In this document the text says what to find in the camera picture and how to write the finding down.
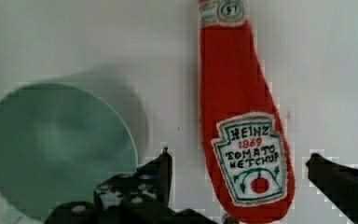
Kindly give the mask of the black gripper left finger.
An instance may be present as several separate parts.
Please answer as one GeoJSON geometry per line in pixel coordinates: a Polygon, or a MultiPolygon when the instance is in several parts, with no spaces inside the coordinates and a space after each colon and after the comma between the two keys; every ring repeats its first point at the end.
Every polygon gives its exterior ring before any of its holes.
{"type": "Polygon", "coordinates": [[[193,209],[169,207],[172,156],[168,149],[132,174],[114,175],[93,191],[93,201],[57,206],[45,224],[217,224],[193,209]]]}

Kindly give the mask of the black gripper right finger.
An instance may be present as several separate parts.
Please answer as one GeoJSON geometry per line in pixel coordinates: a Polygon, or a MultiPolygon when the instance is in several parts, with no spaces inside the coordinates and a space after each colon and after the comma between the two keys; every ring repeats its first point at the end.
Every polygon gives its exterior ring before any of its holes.
{"type": "Polygon", "coordinates": [[[312,153],[306,162],[308,180],[349,220],[358,224],[358,169],[312,153]]]}

